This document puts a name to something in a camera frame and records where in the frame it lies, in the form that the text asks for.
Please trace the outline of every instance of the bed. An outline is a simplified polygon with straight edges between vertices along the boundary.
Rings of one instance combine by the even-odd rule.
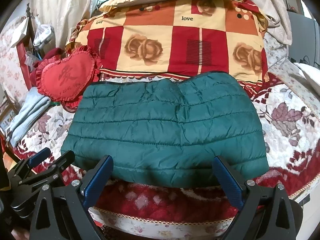
[[[320,182],[320,101],[298,68],[287,59],[290,32],[286,29],[283,24],[265,34],[269,80],[251,95],[264,131],[270,166],[267,173],[254,180],[268,187],[281,182],[290,198],[300,202]],[[123,77],[106,71],[100,80],[122,83],[163,78],[172,77]],[[73,115],[62,106],[49,108],[14,153],[27,158],[44,147],[50,148],[50,158],[35,171],[45,170],[60,156]],[[68,184],[84,174],[85,171],[72,166],[63,172],[63,180]],[[90,208],[101,226],[156,239],[212,239],[226,231],[236,212],[219,187],[166,188],[115,179],[109,180],[96,206]]]

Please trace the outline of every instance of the blue gripper pad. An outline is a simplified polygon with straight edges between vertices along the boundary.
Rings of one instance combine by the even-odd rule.
[[[30,168],[34,168],[38,166],[45,159],[49,158],[50,154],[51,154],[51,151],[49,148],[42,149],[40,152],[38,152],[37,154],[29,158],[28,166]]]
[[[231,206],[240,210],[244,205],[242,188],[218,156],[213,159],[212,168]]]
[[[96,204],[113,171],[113,159],[105,155],[93,170],[92,178],[84,188],[83,206],[85,209]]]

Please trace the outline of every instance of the floral bedspread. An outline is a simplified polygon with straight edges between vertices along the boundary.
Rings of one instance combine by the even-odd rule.
[[[280,68],[286,64],[281,54],[286,50],[276,51],[278,56],[273,55],[268,61],[274,60],[280,73]],[[267,173],[254,180],[269,187],[281,182],[290,198],[299,202],[320,181],[320,121],[315,111],[319,102],[310,97],[308,102],[313,103],[309,104],[291,85],[289,87],[271,73],[269,77],[262,90],[251,97],[262,124],[270,166]],[[160,79],[102,78],[113,82]],[[73,114],[61,106],[48,109],[15,149],[16,155],[26,158],[49,147],[51,157],[36,171],[46,169],[60,156],[60,147],[72,118]],[[68,184],[73,179],[82,178],[83,174],[84,171],[73,166],[63,172],[63,179]],[[230,206],[220,187],[165,188],[111,179],[90,212],[102,225],[138,236],[212,239],[228,228],[237,209]]]

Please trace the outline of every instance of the metal bolt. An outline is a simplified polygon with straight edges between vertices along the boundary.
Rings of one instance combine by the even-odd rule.
[[[47,190],[47,189],[49,189],[49,187],[50,186],[48,184],[45,184],[45,185],[42,186],[42,190]]]
[[[80,181],[79,181],[79,179],[75,179],[73,182],[71,182],[71,185],[72,186],[78,186],[80,184]]]
[[[279,183],[279,184],[278,184],[278,189],[283,190],[283,189],[284,189],[283,184]]]
[[[248,180],[247,180],[247,184],[248,184],[249,186],[254,186],[254,185],[256,185],[255,182],[254,182],[252,179],[248,179]]]

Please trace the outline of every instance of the green quilted jacket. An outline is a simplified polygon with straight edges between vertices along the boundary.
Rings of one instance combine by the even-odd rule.
[[[253,104],[227,73],[183,82],[97,82],[84,92],[61,152],[93,168],[113,157],[112,176],[165,187],[217,185],[212,160],[222,155],[244,176],[268,171]]]

